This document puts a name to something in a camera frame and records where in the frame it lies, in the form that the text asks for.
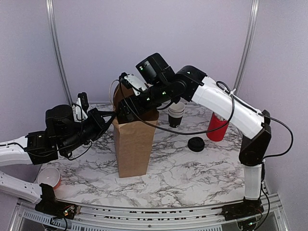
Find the brown paper bag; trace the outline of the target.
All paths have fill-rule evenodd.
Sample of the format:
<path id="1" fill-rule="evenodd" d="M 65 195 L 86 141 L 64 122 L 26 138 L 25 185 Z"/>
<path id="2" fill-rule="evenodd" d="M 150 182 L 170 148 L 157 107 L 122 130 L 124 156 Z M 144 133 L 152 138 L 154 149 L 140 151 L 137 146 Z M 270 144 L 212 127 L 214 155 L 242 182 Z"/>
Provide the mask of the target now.
<path id="1" fill-rule="evenodd" d="M 114 142 L 120 178 L 147 173 L 155 128 L 139 120 L 126 122 L 117 116 L 113 120 Z"/>

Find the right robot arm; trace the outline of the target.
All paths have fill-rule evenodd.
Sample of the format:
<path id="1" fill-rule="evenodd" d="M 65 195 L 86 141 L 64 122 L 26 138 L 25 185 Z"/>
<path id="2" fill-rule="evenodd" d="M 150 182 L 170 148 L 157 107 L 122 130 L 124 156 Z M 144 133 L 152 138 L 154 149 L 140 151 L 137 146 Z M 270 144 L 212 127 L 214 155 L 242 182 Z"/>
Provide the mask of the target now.
<path id="1" fill-rule="evenodd" d="M 271 140 L 269 112 L 245 105 L 229 87 L 194 66 L 186 65 L 173 71 L 158 53 L 142 60 L 136 68 L 141 78 L 126 73 L 119 76 L 119 88 L 132 89 L 133 94 L 118 103 L 118 118 L 132 122 L 165 102 L 176 103 L 180 99 L 204 106 L 221 116 L 242 132 L 239 160 L 244 167 L 245 182 L 243 200 L 223 206 L 222 214 L 226 220 L 233 220 L 262 213 L 264 154 Z"/>

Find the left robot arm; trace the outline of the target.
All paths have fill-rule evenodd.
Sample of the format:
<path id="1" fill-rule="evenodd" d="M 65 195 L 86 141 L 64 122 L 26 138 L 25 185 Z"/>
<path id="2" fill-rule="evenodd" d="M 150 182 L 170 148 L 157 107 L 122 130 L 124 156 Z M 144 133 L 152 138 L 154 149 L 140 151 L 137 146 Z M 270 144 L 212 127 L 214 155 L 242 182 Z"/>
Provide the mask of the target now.
<path id="1" fill-rule="evenodd" d="M 114 111 L 99 111 L 78 104 L 75 109 L 58 105 L 45 113 L 46 129 L 0 144 L 0 165 L 40 165 L 59 156 L 73 161 L 73 151 L 82 145 L 92 145 L 110 127 Z M 35 210 L 56 218 L 73 219 L 78 206 L 56 199 L 54 189 L 46 183 L 29 183 L 5 173 L 0 174 L 1 190 L 35 204 Z"/>

